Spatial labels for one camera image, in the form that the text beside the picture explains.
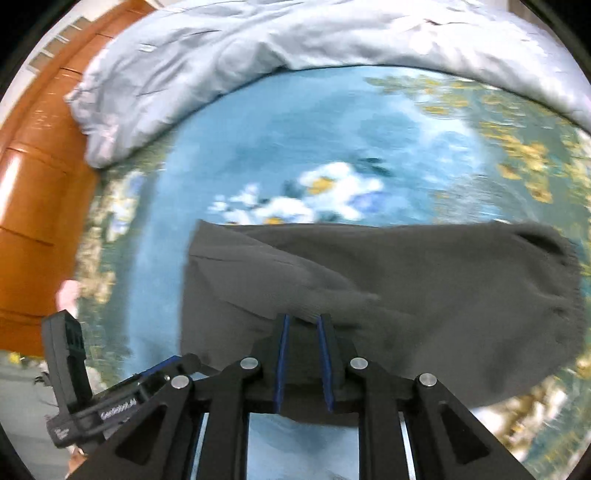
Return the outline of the person's left hand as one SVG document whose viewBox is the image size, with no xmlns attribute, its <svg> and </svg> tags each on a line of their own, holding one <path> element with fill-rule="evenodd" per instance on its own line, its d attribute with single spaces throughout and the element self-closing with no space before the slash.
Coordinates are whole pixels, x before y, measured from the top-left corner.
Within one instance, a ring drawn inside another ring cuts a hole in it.
<svg viewBox="0 0 591 480">
<path fill-rule="evenodd" d="M 66 310 L 74 318 L 78 317 L 78 299 L 80 298 L 81 284 L 76 280 L 65 280 L 61 283 L 55 295 L 57 311 Z"/>
</svg>

